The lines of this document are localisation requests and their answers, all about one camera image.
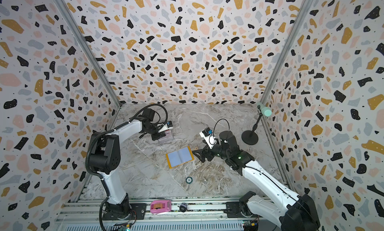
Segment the yellow leather card holder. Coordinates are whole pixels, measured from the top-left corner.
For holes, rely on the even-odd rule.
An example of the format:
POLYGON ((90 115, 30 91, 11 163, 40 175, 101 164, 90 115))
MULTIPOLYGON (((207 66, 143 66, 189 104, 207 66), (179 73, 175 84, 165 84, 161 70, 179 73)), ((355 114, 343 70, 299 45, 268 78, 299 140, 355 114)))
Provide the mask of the yellow leather card holder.
POLYGON ((195 159, 189 146, 171 153, 167 153, 166 158, 170 169, 191 162, 195 159))

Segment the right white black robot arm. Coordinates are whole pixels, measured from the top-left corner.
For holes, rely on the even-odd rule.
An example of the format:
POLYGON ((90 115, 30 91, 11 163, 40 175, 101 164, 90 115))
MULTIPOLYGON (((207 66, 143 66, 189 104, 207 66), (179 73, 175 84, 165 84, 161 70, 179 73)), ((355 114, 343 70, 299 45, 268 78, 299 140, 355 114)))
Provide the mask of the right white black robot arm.
POLYGON ((269 198, 266 201, 249 191, 235 205, 227 208, 228 215, 260 216, 282 231, 317 231, 321 227, 314 200, 307 194, 300 196, 270 175, 251 154, 240 149, 231 131, 221 132, 216 138, 213 131, 206 128, 200 136, 205 147, 193 151, 193 154, 201 162, 221 158, 269 198))

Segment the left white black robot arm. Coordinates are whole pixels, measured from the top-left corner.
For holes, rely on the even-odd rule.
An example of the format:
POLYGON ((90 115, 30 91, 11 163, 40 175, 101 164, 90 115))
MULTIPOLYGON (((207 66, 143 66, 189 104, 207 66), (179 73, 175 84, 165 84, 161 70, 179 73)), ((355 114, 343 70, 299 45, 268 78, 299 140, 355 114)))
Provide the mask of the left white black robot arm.
POLYGON ((140 138, 151 135, 153 141, 166 136, 166 131, 173 128, 168 120, 168 111, 163 105, 157 104, 164 110, 165 120, 153 122, 157 113, 151 107, 145 106, 128 121, 112 128, 109 131, 95 132, 92 134, 88 147, 85 167, 89 174, 99 177, 106 192, 106 200, 101 207, 118 219, 129 216, 132 208, 129 196, 123 189, 119 172, 117 171, 121 162, 121 146, 131 136, 140 134, 140 138))

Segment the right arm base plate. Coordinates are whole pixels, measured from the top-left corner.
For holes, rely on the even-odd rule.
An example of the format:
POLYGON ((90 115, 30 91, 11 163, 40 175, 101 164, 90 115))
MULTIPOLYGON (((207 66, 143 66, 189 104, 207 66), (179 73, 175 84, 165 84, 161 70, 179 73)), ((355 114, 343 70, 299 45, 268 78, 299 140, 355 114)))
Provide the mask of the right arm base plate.
POLYGON ((236 201, 236 202, 226 202, 226 208, 224 213, 228 218, 249 218, 256 219, 262 218, 263 216, 259 216, 251 213, 246 202, 236 201))

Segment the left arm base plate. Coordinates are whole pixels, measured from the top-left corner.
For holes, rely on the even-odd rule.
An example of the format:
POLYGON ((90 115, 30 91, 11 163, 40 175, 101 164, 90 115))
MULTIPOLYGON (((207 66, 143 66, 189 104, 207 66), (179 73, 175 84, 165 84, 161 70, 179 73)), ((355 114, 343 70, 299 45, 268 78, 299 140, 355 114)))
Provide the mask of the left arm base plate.
POLYGON ((103 214, 103 221, 135 221, 143 220, 147 210, 146 204, 120 204, 112 205, 107 203, 106 213, 103 214))

